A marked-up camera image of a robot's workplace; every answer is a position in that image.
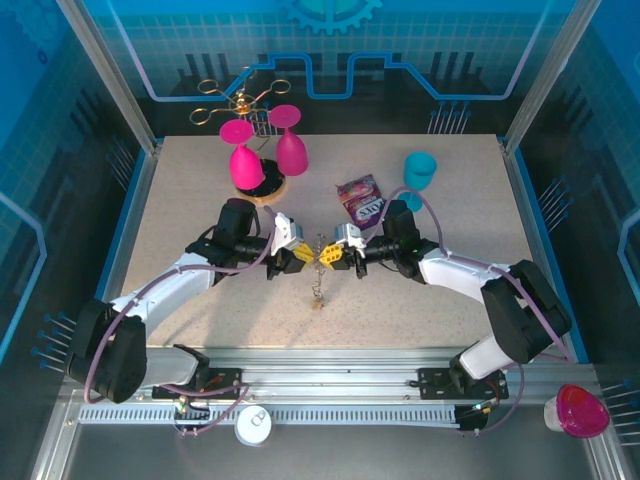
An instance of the glass panel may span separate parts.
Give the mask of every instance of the glass panel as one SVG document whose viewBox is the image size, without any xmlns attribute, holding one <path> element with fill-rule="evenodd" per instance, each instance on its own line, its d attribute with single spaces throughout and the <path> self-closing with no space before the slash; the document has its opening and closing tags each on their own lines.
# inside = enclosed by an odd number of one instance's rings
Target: glass panel
<svg viewBox="0 0 640 480">
<path fill-rule="evenodd" d="M 199 82 L 231 95 L 247 77 L 252 95 L 291 82 L 286 101 L 313 111 L 302 133 L 503 134 L 574 1 L 85 4 L 159 136 L 217 134 L 229 114 L 188 122 L 226 105 Z"/>
<path fill-rule="evenodd" d="M 95 294 L 139 146 L 55 2 L 0 2 L 0 65 L 0 476 L 28 478 L 73 328 L 58 312 Z"/>
<path fill-rule="evenodd" d="M 543 238 L 605 387 L 635 377 L 637 388 L 640 371 L 639 19 L 637 2 L 602 2 L 521 145 Z M 629 413 L 631 398 L 610 404 Z M 626 419 L 619 433 L 637 430 Z"/>
</svg>

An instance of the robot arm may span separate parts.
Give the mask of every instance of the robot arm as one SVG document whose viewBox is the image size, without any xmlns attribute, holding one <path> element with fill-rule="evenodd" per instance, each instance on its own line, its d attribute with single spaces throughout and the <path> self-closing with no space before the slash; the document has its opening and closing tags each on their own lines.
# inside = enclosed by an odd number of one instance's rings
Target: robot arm
<svg viewBox="0 0 640 480">
<path fill-rule="evenodd" d="M 233 269 L 238 263 L 252 263 L 261 255 L 267 239 L 249 235 L 254 219 L 259 230 L 255 206 L 230 199 L 223 206 L 217 225 L 190 244 L 157 279 L 108 304 L 90 301 L 80 313 L 71 341 L 67 374 L 85 383 L 98 343 L 133 300 L 100 358 L 92 388 L 116 403 L 144 386 L 189 384 L 191 389 L 200 390 L 207 380 L 208 358 L 182 345 L 147 349 L 146 340 L 181 305 L 229 275 L 214 271 L 212 266 Z M 271 249 L 262 261 L 269 280 L 281 272 L 299 272 L 312 259 L 309 247 L 303 243 L 302 229 L 293 220 L 279 213 L 275 224 Z"/>
<path fill-rule="evenodd" d="M 336 270 L 355 267 L 358 278 L 367 275 L 369 263 L 393 261 L 406 278 L 449 288 L 484 304 L 493 334 L 451 360 L 449 376 L 459 393 L 465 394 L 514 362 L 530 362 L 552 343 L 534 312 L 521 304 L 520 293 L 500 271 L 520 282 L 557 336 L 570 330 L 566 310 L 533 262 L 486 264 L 443 250 L 437 243 L 420 238 L 413 213 L 401 200 L 391 201 L 383 229 L 384 235 L 365 245 L 357 227 L 340 225 L 336 243 L 325 249 L 320 260 Z"/>
</svg>

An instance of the purple snack package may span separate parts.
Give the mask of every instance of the purple snack package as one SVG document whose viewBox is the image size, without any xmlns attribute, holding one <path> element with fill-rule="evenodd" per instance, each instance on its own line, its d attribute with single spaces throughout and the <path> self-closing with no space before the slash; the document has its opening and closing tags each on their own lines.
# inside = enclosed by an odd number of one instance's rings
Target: purple snack package
<svg viewBox="0 0 640 480">
<path fill-rule="evenodd" d="M 365 175 L 336 188 L 342 205 L 361 230 L 373 227 L 380 220 L 384 199 L 373 175 Z"/>
</svg>

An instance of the enclosure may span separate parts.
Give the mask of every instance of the enclosure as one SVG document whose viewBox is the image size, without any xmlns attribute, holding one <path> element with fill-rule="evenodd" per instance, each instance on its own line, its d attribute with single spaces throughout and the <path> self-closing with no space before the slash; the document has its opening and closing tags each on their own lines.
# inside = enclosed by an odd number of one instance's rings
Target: enclosure
<svg viewBox="0 0 640 480">
<path fill-rule="evenodd" d="M 638 24 L 632 0 L 0 0 L 2 478 L 635 478 Z M 327 270 L 313 309 L 316 269 L 261 270 L 192 299 L 148 345 L 241 368 L 246 403 L 275 419 L 262 448 L 231 420 L 180 438 L 150 388 L 84 405 L 64 374 L 78 313 L 162 273 L 238 195 L 219 136 L 238 92 L 259 97 L 240 116 L 266 157 L 289 128 L 273 109 L 301 112 L 309 170 L 269 203 L 310 246 L 349 221 L 336 185 L 373 174 L 387 198 L 405 157 L 429 152 L 423 193 L 447 247 L 533 260 L 569 312 L 576 364 L 527 364 L 520 406 L 486 437 L 409 426 L 453 412 L 407 381 L 491 334 L 477 302 L 372 265 L 362 280 Z M 415 218 L 438 238 L 424 208 Z M 490 422 L 521 386 L 506 379 Z M 564 384 L 606 401 L 605 433 L 546 429 Z"/>
</svg>

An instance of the speckled beige tabletop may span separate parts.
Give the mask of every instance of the speckled beige tabletop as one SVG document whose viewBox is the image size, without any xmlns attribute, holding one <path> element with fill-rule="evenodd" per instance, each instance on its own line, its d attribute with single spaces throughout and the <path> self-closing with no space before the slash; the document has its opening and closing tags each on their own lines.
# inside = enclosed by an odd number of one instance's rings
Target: speckled beige tabletop
<svg viewBox="0 0 640 480">
<path fill-rule="evenodd" d="M 425 191 L 448 248 L 488 261 L 530 258 L 524 230 L 498 143 L 492 135 L 302 136 L 309 170 L 289 178 L 271 204 L 304 228 L 332 238 L 350 221 L 336 194 L 342 184 L 371 173 L 383 195 L 402 185 L 404 158 L 431 153 L 438 171 Z M 275 141 L 264 149 L 273 158 Z M 219 137 L 168 137 L 155 173 L 123 292 L 147 283 L 217 220 L 234 196 L 229 178 L 231 147 Z M 261 212 L 261 220 L 267 217 Z M 423 236 L 437 240 L 423 209 L 416 214 Z M 484 307 L 460 294 L 406 280 L 381 266 L 369 276 L 327 271 L 327 304 L 313 310 L 314 270 L 266 281 L 264 268 L 227 278 L 192 299 L 149 339 L 151 345 L 255 347 L 465 346 L 490 333 Z"/>
</svg>

